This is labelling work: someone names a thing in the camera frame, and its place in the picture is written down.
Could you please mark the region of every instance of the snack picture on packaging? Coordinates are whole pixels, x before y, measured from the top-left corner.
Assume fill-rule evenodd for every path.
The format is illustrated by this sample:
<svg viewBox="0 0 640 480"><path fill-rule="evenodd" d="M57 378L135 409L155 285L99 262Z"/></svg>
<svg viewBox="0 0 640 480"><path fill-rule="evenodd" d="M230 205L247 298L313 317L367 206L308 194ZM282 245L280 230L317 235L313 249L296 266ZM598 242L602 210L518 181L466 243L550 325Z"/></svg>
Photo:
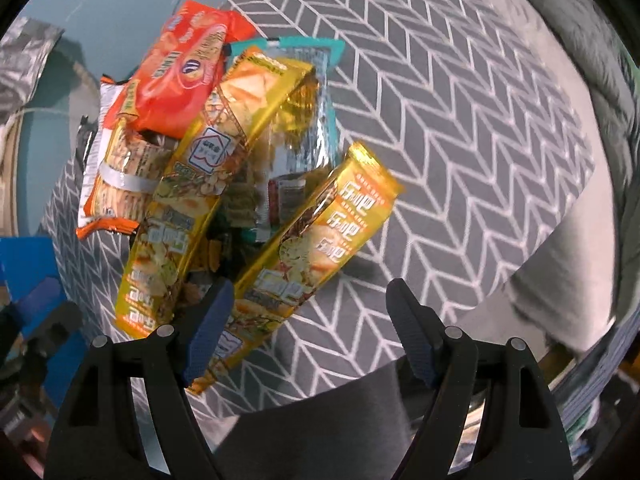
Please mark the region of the snack picture on packaging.
<svg viewBox="0 0 640 480"><path fill-rule="evenodd" d="M234 283L236 302L200 393L236 366L338 270L389 218L402 187L361 143L264 245Z"/></svg>
<svg viewBox="0 0 640 480"><path fill-rule="evenodd" d="M140 224L116 300L116 323L144 337L169 322L191 259L261 131L312 65L249 48L228 70L172 155Z"/></svg>
<svg viewBox="0 0 640 480"><path fill-rule="evenodd" d="M238 12L187 0L165 23L105 125L113 128L125 117L136 131L181 139L224 72L225 41L254 35L253 25Z"/></svg>

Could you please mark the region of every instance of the screw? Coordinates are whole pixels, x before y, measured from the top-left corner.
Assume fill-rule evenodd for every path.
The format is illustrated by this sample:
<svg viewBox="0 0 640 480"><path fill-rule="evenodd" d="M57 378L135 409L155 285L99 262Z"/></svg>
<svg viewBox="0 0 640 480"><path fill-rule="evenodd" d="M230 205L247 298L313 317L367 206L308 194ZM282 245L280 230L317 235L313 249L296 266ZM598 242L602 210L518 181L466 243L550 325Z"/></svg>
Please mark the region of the screw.
<svg viewBox="0 0 640 480"><path fill-rule="evenodd" d="M91 341L91 345L94 346L95 348L102 348L107 344L108 341L109 339L107 338L107 336L99 335L94 337L94 340Z"/></svg>
<svg viewBox="0 0 640 480"><path fill-rule="evenodd" d="M511 340L511 346L513 346L516 350L524 350L527 347L527 344L519 337L514 337Z"/></svg>
<svg viewBox="0 0 640 480"><path fill-rule="evenodd" d="M174 327L171 325L162 325L158 327L156 333L160 337L169 337L172 333L174 333Z"/></svg>
<svg viewBox="0 0 640 480"><path fill-rule="evenodd" d="M447 326L446 329L444 329L444 333L452 339L460 339L462 337L462 330L457 326Z"/></svg>

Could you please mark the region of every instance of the gold snack bag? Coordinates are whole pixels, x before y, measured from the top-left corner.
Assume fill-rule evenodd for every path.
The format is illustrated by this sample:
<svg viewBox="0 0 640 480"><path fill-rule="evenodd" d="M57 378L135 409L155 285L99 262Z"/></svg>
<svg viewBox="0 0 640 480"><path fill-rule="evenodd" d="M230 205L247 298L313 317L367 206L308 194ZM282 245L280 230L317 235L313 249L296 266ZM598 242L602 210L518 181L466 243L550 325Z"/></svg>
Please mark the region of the gold snack bag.
<svg viewBox="0 0 640 480"><path fill-rule="evenodd" d="M164 170L116 299L116 324L145 337L170 322L178 293L226 184L312 65L247 49L210 94Z"/></svg>
<svg viewBox="0 0 640 480"><path fill-rule="evenodd" d="M263 343L391 215L402 187L359 142L236 280L236 302L201 393Z"/></svg>
<svg viewBox="0 0 640 480"><path fill-rule="evenodd" d="M271 121L274 132L289 134L289 142L294 146L306 132L314 118L318 95L318 80L310 74L283 102Z"/></svg>

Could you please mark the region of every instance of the pile of snacks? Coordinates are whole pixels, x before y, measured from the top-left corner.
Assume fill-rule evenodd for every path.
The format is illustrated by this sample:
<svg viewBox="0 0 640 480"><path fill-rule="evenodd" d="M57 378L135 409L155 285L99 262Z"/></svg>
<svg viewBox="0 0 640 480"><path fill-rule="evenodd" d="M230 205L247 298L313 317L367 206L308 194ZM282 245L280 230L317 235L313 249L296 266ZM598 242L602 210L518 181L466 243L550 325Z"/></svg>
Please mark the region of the pile of snacks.
<svg viewBox="0 0 640 480"><path fill-rule="evenodd" d="M401 192L338 151L328 73L344 44L252 38L188 1L128 82L104 79L78 237L131 235L116 324L147 336L222 275L236 302L199 393L259 346L379 229Z"/></svg>

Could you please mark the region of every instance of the blue wall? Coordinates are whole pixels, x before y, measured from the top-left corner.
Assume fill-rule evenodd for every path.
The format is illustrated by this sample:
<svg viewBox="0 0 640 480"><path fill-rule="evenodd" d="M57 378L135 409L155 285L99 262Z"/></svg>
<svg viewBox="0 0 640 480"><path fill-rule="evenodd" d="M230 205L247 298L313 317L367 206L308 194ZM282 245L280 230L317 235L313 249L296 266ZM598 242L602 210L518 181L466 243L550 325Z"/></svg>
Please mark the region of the blue wall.
<svg viewBox="0 0 640 480"><path fill-rule="evenodd" d="M31 106L68 110L68 94L79 80L67 58L98 79L125 78L183 0L31 0L22 14L65 29ZM225 0L197 0L218 6ZM72 118L76 128L78 118ZM25 117L18 150L18 226L33 234L60 171L69 158L69 119L42 112Z"/></svg>

